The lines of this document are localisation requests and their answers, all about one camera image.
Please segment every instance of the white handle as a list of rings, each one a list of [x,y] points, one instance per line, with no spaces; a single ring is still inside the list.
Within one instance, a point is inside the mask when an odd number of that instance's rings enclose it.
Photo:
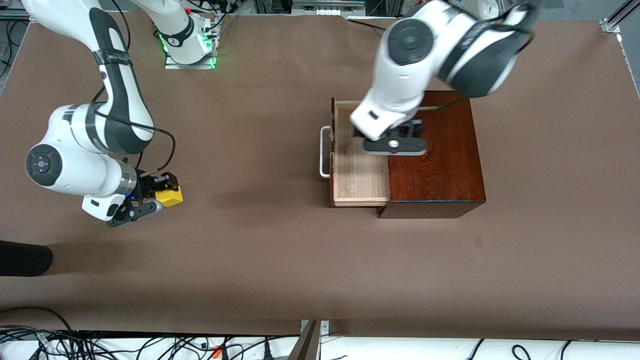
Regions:
[[[328,179],[331,175],[330,174],[325,174],[324,172],[324,154],[323,154],[323,147],[324,147],[324,130],[331,130],[331,126],[327,125],[327,126],[323,126],[320,128],[320,176],[322,176],[325,179]]]

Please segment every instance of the reddish brown wooden box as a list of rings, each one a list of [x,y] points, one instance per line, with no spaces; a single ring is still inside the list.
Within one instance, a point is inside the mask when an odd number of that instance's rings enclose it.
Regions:
[[[456,92],[428,91],[422,106],[441,106],[457,98]],[[388,156],[388,164],[384,158],[372,163],[359,153],[359,140],[348,138],[352,132],[343,123],[348,121],[344,115],[348,110],[339,106],[354,104],[332,100],[330,172],[335,206],[376,206],[380,218],[458,218],[486,201],[469,100],[443,110],[419,111],[427,153]],[[336,109],[341,116],[336,116]],[[338,121],[343,127],[336,132]],[[357,143],[351,144],[351,152],[336,151],[335,144],[342,143],[344,149],[345,142]],[[337,173],[336,164],[342,164]]]

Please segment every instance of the brown tabletop surface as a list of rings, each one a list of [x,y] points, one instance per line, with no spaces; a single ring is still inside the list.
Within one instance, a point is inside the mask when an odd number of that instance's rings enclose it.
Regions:
[[[539,22],[502,88],[472,100],[486,204],[381,220],[329,207],[317,174],[331,97],[371,83],[375,30],[242,16],[217,69],[164,70],[150,20],[127,16],[184,203],[110,229],[29,180],[51,111],[101,86],[87,48],[30,26],[0,97],[0,238],[50,245],[56,262],[1,278],[0,307],[48,306],[77,329],[282,333],[320,318],[357,335],[640,339],[640,101],[597,22]],[[143,167],[169,144],[157,134]],[[60,326],[0,322],[18,321]]]

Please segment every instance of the black cylinder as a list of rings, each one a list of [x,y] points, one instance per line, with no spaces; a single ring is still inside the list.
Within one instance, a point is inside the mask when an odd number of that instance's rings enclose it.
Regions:
[[[48,247],[0,240],[0,276],[38,276],[51,266]]]

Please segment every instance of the yellow cube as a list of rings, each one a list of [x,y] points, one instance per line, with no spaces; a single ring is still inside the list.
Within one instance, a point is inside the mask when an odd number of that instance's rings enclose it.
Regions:
[[[163,190],[156,192],[156,200],[162,202],[162,205],[166,208],[180,204],[182,202],[182,189],[178,186],[178,191]]]

